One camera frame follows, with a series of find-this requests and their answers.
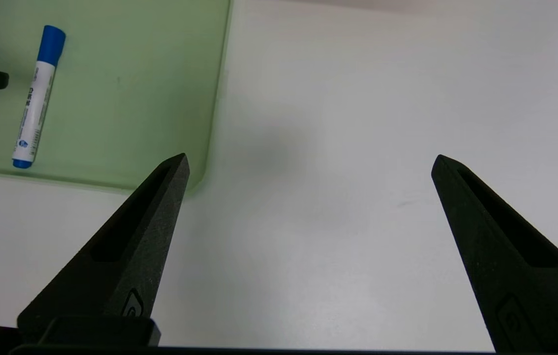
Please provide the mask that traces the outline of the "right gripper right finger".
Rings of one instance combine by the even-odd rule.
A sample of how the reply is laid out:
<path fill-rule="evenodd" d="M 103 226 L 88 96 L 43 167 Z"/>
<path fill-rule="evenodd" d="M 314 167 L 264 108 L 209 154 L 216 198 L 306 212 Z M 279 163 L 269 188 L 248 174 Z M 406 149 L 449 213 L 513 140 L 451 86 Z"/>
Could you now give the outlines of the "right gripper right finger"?
<path fill-rule="evenodd" d="M 558 248 L 467 166 L 431 178 L 496 353 L 558 353 Z"/>

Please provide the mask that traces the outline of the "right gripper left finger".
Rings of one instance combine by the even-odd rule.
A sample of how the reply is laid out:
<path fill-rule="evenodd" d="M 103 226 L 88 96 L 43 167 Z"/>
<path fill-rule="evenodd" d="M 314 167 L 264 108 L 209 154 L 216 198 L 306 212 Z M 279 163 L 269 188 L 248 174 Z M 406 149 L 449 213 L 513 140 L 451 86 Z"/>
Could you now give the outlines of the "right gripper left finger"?
<path fill-rule="evenodd" d="M 153 170 L 18 315 L 26 341 L 59 317 L 150 317 L 189 175 L 184 153 Z"/>

